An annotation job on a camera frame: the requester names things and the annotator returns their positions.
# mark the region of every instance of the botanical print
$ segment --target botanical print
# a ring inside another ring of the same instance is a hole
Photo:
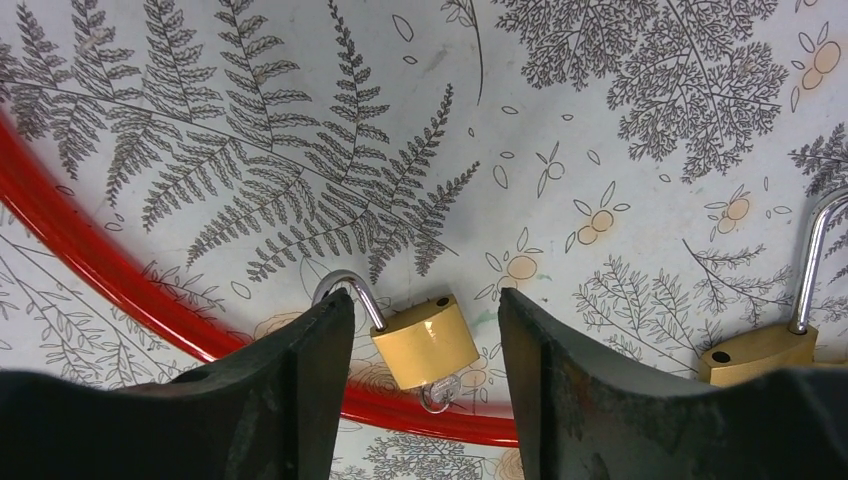
[[[848,172],[848,140],[845,137],[845,123],[834,127],[827,139],[824,135],[820,135],[812,143],[800,149],[792,149],[789,156],[804,175],[811,177],[806,190],[808,197],[819,197],[848,185],[845,176]],[[848,211],[845,209],[837,212],[831,220],[831,228],[841,225],[846,217],[848,217]],[[842,250],[845,245],[848,245],[848,233],[843,233],[830,245],[825,258]],[[846,274],[848,274],[848,266],[839,270],[830,282]]]
[[[496,27],[528,49],[528,83],[579,92],[591,77],[614,77],[607,104],[630,108],[619,122],[630,157],[663,161],[685,142],[686,183],[741,163],[753,134],[770,132],[780,113],[774,100],[788,71],[767,43],[748,42],[777,0],[744,9],[730,0],[495,3],[508,9]]]
[[[819,31],[816,41],[810,38],[804,32],[798,34],[798,43],[807,54],[812,54],[808,57],[807,62],[801,60],[793,60],[792,66],[796,70],[804,72],[801,77],[800,86],[792,87],[792,98],[790,106],[792,112],[798,108],[798,101],[801,99],[801,90],[809,91],[817,89],[825,77],[830,76],[830,73],[839,65],[839,60],[842,58],[842,47],[834,40],[828,40],[830,32],[830,22],[825,22]]]
[[[254,341],[340,268],[389,323],[453,293],[480,353],[454,407],[473,416],[509,398],[503,287],[686,377],[788,319],[811,205],[848,187],[840,3],[289,3],[29,0],[3,17],[10,124],[79,221],[198,322]],[[846,355],[846,215],[817,355]],[[349,384],[399,397],[354,311]],[[0,368],[118,388],[193,365],[0,210]],[[523,478],[515,449],[348,420],[335,456],[333,479]],[[608,476],[598,456],[577,469]]]

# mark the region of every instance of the padlock shackle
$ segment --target padlock shackle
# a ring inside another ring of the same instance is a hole
[[[810,309],[816,290],[816,274],[821,261],[822,245],[830,219],[837,210],[848,204],[848,188],[840,188],[825,195],[816,203],[807,224],[806,235],[801,249],[801,276],[795,288],[792,305],[792,320],[789,331],[796,335],[807,332],[810,323]]]
[[[362,305],[365,306],[365,311],[368,312],[368,316],[371,317],[375,330],[382,332],[388,328],[386,317],[383,316],[383,312],[380,311],[377,301],[374,300],[374,296],[371,295],[371,290],[368,288],[368,284],[365,283],[365,280],[363,280],[362,277],[350,270],[336,270],[328,273],[327,276],[322,278],[321,281],[318,282],[318,286],[315,288],[315,293],[312,295],[312,306],[320,303],[324,297],[330,294],[333,287],[339,283],[347,283],[353,287],[356,294],[359,295]]]

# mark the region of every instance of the padlock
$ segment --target padlock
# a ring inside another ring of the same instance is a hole
[[[802,271],[788,327],[777,324],[760,328],[707,350],[699,362],[699,380],[726,387],[781,367],[840,365],[814,363],[819,332],[809,325],[809,319],[827,225],[833,214],[846,204],[848,189],[840,189],[826,195],[813,209],[804,237]]]
[[[459,393],[455,373],[480,358],[456,298],[445,295],[428,300],[386,321],[365,281],[354,272],[337,270],[318,284],[313,303],[320,302],[340,282],[349,284],[359,295],[374,323],[371,339],[398,387],[420,388],[421,404],[432,413],[447,409]]]

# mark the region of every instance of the small leaf drawing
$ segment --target small leaf drawing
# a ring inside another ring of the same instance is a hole
[[[521,231],[521,235],[518,236],[518,241],[515,242],[515,248],[519,252],[524,251],[524,247],[527,246],[527,240],[530,238],[530,234],[527,231],[527,227],[524,227],[524,230]]]
[[[816,46],[813,44],[813,40],[804,32],[798,34],[798,42],[801,43],[801,48],[807,51],[807,53],[813,53],[816,51]]]
[[[801,98],[801,89],[798,88],[797,85],[792,87],[792,95],[789,97],[789,107],[792,109],[792,113],[795,113],[795,110],[798,108],[798,100]]]
[[[230,282],[230,288],[233,289],[233,292],[235,292],[236,295],[238,295],[239,297],[241,297],[245,300],[250,300],[250,298],[253,296],[253,294],[250,293],[250,289],[247,288],[246,286],[242,285],[239,282],[236,282],[236,281]]]
[[[574,246],[574,240],[577,239],[577,232],[571,232],[571,235],[568,236],[568,239],[565,240],[565,253],[568,253],[571,250],[571,247]]]
[[[574,199],[574,206],[577,207],[577,210],[580,210],[580,213],[586,215],[587,217],[592,216],[592,208],[589,205],[586,205],[586,202],[582,200]]]
[[[509,178],[506,176],[506,170],[500,165],[495,165],[492,169],[492,176],[495,177],[495,183],[504,190],[509,189]]]
[[[816,39],[816,45],[821,45],[825,40],[827,40],[827,32],[829,29],[830,22],[824,22],[821,31],[819,31],[819,38]]]
[[[598,156],[598,152],[589,150],[586,152],[586,156],[589,157],[589,160],[591,160],[595,165],[601,164],[601,157]]]
[[[492,270],[498,273],[503,272],[501,262],[489,252],[486,252],[486,261],[489,262],[489,266],[492,267]]]
[[[615,195],[615,181],[610,183],[610,186],[607,187],[607,191],[605,191],[604,195],[601,197],[601,208],[606,208],[610,200],[612,200],[613,195]]]
[[[477,294],[477,296],[476,296],[476,297],[474,297],[474,300],[480,300],[481,298],[483,298],[483,297],[487,296],[488,294],[492,293],[492,290],[494,290],[494,289],[495,289],[495,284],[494,284],[494,283],[489,284],[489,285],[488,285],[487,287],[485,287],[483,290],[480,290],[480,293],[478,293],[478,294]]]
[[[395,22],[395,30],[398,31],[400,38],[404,39],[406,43],[411,42],[412,38],[415,36],[415,32],[412,31],[412,27],[409,25],[409,22],[400,15],[392,15],[392,21]]]
[[[536,198],[542,198],[545,193],[545,185],[548,184],[548,171],[544,170],[542,176],[539,177],[539,184],[536,186]]]

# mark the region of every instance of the red tube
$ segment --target red tube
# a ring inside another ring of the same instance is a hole
[[[198,322],[125,260],[82,218],[48,181],[40,164],[21,145],[8,123],[0,126],[0,200],[71,270],[118,308],[172,345],[209,362],[243,344],[215,327]],[[509,418],[424,411],[412,397],[396,399],[348,386],[342,418],[401,432],[479,445],[517,447]]]

